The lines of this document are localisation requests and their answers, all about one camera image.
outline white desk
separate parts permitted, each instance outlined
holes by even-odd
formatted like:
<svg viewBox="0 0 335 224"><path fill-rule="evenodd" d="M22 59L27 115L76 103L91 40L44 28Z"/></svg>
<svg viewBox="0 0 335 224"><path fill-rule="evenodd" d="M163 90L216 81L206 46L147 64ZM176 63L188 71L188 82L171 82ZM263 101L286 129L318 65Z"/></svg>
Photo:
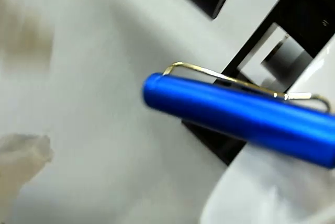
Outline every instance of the white desk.
<svg viewBox="0 0 335 224"><path fill-rule="evenodd" d="M187 0L13 1L54 48L47 77L0 78L1 134L48 134L55 155L8 223L196 223L226 167L143 106L142 82L180 60L221 71L276 0L228 0L213 22Z"/></svg>
<svg viewBox="0 0 335 224"><path fill-rule="evenodd" d="M328 98L335 109L335 36L291 88ZM291 224L335 203L332 170L248 144L222 176L203 211L202 224ZM333 223L333 219L307 223Z"/></svg>

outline white paper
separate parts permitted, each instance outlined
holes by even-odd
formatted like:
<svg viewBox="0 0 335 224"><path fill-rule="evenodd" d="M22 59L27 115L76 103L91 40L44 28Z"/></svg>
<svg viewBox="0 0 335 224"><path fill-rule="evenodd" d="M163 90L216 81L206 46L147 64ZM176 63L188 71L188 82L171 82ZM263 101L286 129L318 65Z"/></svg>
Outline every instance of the white paper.
<svg viewBox="0 0 335 224"><path fill-rule="evenodd" d="M51 159L47 136L12 134L0 138L0 223L22 186Z"/></svg>

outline black stand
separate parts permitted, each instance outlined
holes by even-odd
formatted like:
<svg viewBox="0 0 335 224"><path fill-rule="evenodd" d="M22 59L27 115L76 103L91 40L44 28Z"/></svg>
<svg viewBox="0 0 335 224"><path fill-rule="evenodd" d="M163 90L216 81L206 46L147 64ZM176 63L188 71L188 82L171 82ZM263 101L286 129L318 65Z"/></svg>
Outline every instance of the black stand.
<svg viewBox="0 0 335 224"><path fill-rule="evenodd" d="M240 73L238 66L273 23L281 26L314 58L335 33L335 2L334 0L280 0L225 68L224 75L250 82ZM183 124L227 165L245 145L242 140L201 126L184 121Z"/></svg>

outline pen clip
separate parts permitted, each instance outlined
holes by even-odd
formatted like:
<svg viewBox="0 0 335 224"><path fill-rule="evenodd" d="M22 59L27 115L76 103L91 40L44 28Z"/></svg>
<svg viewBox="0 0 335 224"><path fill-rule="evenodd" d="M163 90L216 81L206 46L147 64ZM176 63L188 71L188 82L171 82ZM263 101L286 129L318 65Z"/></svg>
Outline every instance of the pen clip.
<svg viewBox="0 0 335 224"><path fill-rule="evenodd" d="M265 95L270 95L274 98L282 99L282 100L285 100L285 101L287 101L287 100L317 100L317 101L322 102L326 106L326 112L327 113L330 113L330 111L331 111L331 106L330 106L329 101L326 98L324 98L324 97L322 97L318 94L313 94L313 93L310 93L310 92L298 92L298 93L275 92L275 91L272 91L270 89L260 87L258 85L251 84L251 83L248 83L248 82L244 82L244 81L239 80L239 79L234 79L232 77L225 76L225 75L220 74L218 72L215 72L215 71L212 71L212 70L200 67L200 66L196 66L196 65L191 64L191 63L175 62L175 63L171 64L164 71L163 75L171 74L173 69L176 68L176 67L183 67L183 68L187 68L187 69L190 69L190 70L193 70L193 71L197 71L197 72L209 75L209 76L216 77L217 79L220 79L224 82L228 82L228 83L231 83L231 84L237 84L239 86L248 88L250 90L260 92L260 93L265 94Z"/></svg>

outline blue pen cap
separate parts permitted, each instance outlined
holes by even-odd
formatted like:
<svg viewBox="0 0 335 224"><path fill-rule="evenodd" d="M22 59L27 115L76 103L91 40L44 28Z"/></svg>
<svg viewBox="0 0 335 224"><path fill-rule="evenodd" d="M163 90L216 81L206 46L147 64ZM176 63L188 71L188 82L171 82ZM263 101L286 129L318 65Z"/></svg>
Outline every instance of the blue pen cap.
<svg viewBox="0 0 335 224"><path fill-rule="evenodd" d="M143 85L156 110L314 164L335 165L335 117L267 96L172 75Z"/></svg>

